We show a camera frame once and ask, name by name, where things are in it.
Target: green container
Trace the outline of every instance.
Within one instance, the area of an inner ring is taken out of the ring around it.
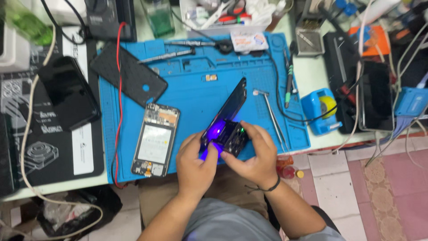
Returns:
[[[20,0],[0,0],[0,17],[27,40],[37,45],[52,42],[52,30],[38,19]]]
[[[168,0],[141,0],[141,3],[155,38],[167,38],[175,34]]]

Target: gray t-shirt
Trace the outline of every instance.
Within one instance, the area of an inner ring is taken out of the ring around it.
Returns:
[[[281,241],[279,232],[258,212],[217,199],[202,199],[190,217],[183,241]],[[345,241],[330,227],[300,241]]]

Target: black wristband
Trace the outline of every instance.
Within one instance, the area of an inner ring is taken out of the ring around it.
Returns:
[[[254,192],[254,191],[271,192],[275,190],[275,188],[279,185],[280,182],[281,182],[281,178],[278,175],[278,181],[276,181],[276,184],[273,187],[269,188],[268,190],[261,189],[258,185],[257,185],[257,188],[250,187],[248,185],[245,185],[245,187],[251,189],[251,191],[248,191],[247,194],[250,194],[251,192]]]

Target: blue silicone repair mat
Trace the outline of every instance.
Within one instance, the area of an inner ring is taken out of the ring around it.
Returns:
[[[278,66],[281,103],[283,104],[286,77],[283,50],[286,48],[288,53],[287,42],[282,33],[265,33],[265,35]],[[215,39],[224,38],[230,38],[230,36],[215,37]],[[192,40],[208,41],[205,38]],[[127,43],[122,46],[138,59],[189,49],[186,46],[164,44],[161,39]],[[156,61],[149,63],[148,66],[152,69],[157,68],[160,75],[168,82],[168,88],[157,103],[176,107],[181,111],[168,173],[176,172],[175,156],[181,142],[189,135],[208,127],[242,77],[247,78],[247,100],[235,121],[245,120],[265,128],[272,136],[278,153],[282,153],[264,96],[253,95],[254,88],[268,91],[270,105],[287,138],[289,150],[295,151],[310,147],[306,124],[289,120],[279,112],[275,98],[275,69],[267,54],[264,53],[261,57],[238,56],[234,52],[222,55],[214,47],[204,46],[196,47],[196,55]],[[205,75],[208,74],[217,74],[217,80],[205,81]],[[100,78],[100,92],[107,173],[108,180],[111,182],[110,165],[115,150],[115,134],[119,122],[118,90]],[[131,173],[131,164],[140,134],[144,109],[125,95],[122,95],[122,103],[123,123],[118,147],[119,182],[144,178]],[[290,106],[286,109],[286,113],[297,119],[304,117],[298,94],[291,96]],[[253,156],[254,149],[249,142],[238,158],[246,160]]]

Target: desk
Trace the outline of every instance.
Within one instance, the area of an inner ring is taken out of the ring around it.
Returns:
[[[179,13],[178,7],[174,7],[173,9],[174,9],[174,12]],[[150,26],[143,15],[142,6],[141,4],[139,4],[138,1],[135,2],[135,12],[136,12],[135,18],[137,23],[138,41],[142,42],[142,41],[154,39]],[[175,18],[174,18],[174,22],[175,22],[176,34],[171,39],[185,39],[187,37],[186,31],[183,29],[182,25]],[[279,22],[278,26],[274,31],[275,33],[283,32],[285,34],[285,37],[288,43],[291,42],[292,36],[293,36],[292,35],[293,30],[290,25],[290,22],[292,22],[292,20],[290,20],[289,15],[286,15],[281,19],[281,21]],[[334,28],[332,27],[332,25],[330,25],[326,21],[322,25],[321,34],[324,35],[329,31],[334,31]],[[323,57],[294,58],[294,74],[296,77],[297,87],[299,89],[301,97],[321,88],[329,88]],[[291,154],[305,153],[305,152],[316,151],[319,149],[335,147],[342,144],[347,138],[348,138],[348,135],[343,135],[339,131],[333,131],[323,136],[315,136],[312,133],[312,131],[309,131],[311,148],[294,151],[294,152],[291,152]],[[351,138],[351,140],[348,143],[352,144],[356,142],[363,142],[363,141],[372,140],[373,138],[374,138],[374,135],[371,132],[357,133]],[[74,190],[74,189],[85,188],[85,187],[98,186],[103,184],[108,184],[106,168],[104,168],[104,172],[97,177],[82,178],[78,180],[64,181],[64,182],[59,182],[54,184],[46,184],[46,185],[38,186],[37,188],[40,190],[42,194],[49,194],[49,193],[57,193],[57,192]],[[11,200],[22,199],[22,198],[27,198],[31,196],[34,196],[34,194],[28,188],[24,188],[19,190],[14,195],[11,195],[9,197],[2,199],[1,201],[3,202],[11,201]]]

